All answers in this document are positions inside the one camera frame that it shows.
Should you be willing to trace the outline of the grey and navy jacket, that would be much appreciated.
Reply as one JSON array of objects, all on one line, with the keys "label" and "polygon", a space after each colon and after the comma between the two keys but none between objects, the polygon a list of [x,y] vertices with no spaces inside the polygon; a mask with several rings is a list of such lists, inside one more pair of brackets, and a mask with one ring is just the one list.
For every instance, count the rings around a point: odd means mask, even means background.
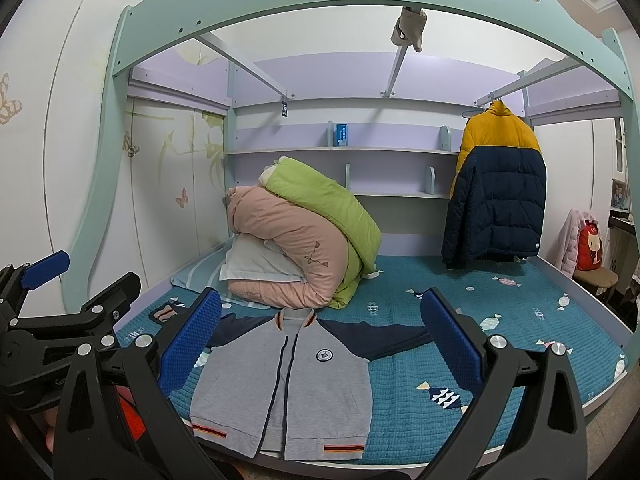
[{"label": "grey and navy jacket", "polygon": [[197,437],[235,454],[352,462],[371,431],[370,365],[432,340],[424,326],[325,320],[314,309],[242,315],[225,304],[169,397]]}]

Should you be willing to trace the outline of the green folded duvet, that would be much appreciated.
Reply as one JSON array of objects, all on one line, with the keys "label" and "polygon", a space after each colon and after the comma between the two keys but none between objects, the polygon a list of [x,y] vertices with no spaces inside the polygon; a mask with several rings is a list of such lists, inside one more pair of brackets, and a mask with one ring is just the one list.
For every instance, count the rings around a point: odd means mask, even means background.
[{"label": "green folded duvet", "polygon": [[258,183],[295,206],[331,222],[347,240],[347,266],[329,307],[345,309],[361,279],[378,272],[376,257],[382,232],[370,214],[343,185],[299,160],[282,156],[264,169]]}]

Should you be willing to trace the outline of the pink folded duvet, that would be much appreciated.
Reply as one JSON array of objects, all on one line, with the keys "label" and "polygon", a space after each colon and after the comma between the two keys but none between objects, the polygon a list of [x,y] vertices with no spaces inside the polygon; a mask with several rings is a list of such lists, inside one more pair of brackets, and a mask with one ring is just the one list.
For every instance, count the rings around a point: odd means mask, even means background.
[{"label": "pink folded duvet", "polygon": [[344,285],[352,254],[343,233],[308,209],[288,202],[259,185],[227,192],[230,229],[270,240],[304,272],[303,283],[232,280],[233,295],[276,308],[324,308]]}]

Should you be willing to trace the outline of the red bag on chair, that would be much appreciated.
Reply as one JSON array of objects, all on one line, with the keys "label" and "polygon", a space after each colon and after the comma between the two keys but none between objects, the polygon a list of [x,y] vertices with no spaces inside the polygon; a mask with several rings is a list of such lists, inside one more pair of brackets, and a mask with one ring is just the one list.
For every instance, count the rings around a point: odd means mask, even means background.
[{"label": "red bag on chair", "polygon": [[598,222],[587,221],[579,232],[576,270],[598,270],[602,266],[602,255],[602,240]]}]

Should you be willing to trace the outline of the white pillow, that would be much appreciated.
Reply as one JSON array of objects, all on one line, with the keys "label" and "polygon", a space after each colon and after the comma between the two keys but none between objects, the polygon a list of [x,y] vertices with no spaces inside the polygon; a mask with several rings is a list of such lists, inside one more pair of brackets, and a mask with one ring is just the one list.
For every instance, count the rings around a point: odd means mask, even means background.
[{"label": "white pillow", "polygon": [[237,235],[220,268],[221,281],[305,283],[303,270],[273,240]]}]

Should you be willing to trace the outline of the grey cloth hanging on rail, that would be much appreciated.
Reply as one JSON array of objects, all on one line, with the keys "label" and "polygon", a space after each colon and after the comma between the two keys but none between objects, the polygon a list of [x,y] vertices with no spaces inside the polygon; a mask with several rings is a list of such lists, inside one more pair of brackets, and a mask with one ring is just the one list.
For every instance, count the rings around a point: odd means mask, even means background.
[{"label": "grey cloth hanging on rail", "polygon": [[397,47],[413,47],[416,53],[421,53],[426,23],[427,15],[424,10],[404,6],[394,25],[390,41]]}]

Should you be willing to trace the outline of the wooden chair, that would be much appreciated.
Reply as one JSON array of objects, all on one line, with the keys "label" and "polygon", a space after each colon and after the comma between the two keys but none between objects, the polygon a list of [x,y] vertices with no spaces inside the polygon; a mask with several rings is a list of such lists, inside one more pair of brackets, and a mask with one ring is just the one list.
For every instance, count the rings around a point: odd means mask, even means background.
[{"label": "wooden chair", "polygon": [[592,296],[595,296],[602,304],[606,304],[618,283],[618,275],[604,266],[600,266],[596,270],[576,270],[573,280],[587,292],[590,292]]}]

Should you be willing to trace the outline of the blue box on shelf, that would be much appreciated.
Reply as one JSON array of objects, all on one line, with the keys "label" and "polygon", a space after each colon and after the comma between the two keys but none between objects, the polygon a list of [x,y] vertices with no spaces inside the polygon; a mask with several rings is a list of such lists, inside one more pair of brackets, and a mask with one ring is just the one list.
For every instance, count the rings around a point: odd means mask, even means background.
[{"label": "blue box on shelf", "polygon": [[337,148],[344,148],[348,145],[348,125],[336,124],[333,133],[333,145]]}]

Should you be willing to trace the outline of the pink jacket on chair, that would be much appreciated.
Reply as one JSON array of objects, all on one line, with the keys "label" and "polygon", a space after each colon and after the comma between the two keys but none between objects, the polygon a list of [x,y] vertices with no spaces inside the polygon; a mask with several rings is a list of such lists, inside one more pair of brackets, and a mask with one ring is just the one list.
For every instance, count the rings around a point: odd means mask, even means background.
[{"label": "pink jacket on chair", "polygon": [[579,235],[588,222],[598,223],[590,210],[571,209],[559,232],[551,263],[568,278],[572,278],[576,270]]}]

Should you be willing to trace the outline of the yellow and navy puffer jacket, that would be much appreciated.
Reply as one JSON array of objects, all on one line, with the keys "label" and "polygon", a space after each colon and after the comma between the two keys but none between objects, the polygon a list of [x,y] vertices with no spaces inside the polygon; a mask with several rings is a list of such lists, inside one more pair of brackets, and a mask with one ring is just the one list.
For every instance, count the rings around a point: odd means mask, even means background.
[{"label": "yellow and navy puffer jacket", "polygon": [[442,239],[446,268],[538,255],[546,193],[533,129],[495,100],[463,130]]}]

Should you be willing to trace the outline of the teal quilted bed cover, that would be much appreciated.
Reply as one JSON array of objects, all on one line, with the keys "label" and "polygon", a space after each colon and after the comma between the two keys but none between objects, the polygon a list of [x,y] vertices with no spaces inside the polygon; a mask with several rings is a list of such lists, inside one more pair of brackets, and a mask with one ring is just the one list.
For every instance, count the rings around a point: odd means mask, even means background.
[{"label": "teal quilted bed cover", "polygon": [[288,463],[429,462],[485,383],[483,349],[570,361],[579,399],[622,378],[623,347],[535,263],[461,274],[387,258],[343,310],[279,309],[223,292],[217,324],[170,356],[160,388],[201,439]]}]

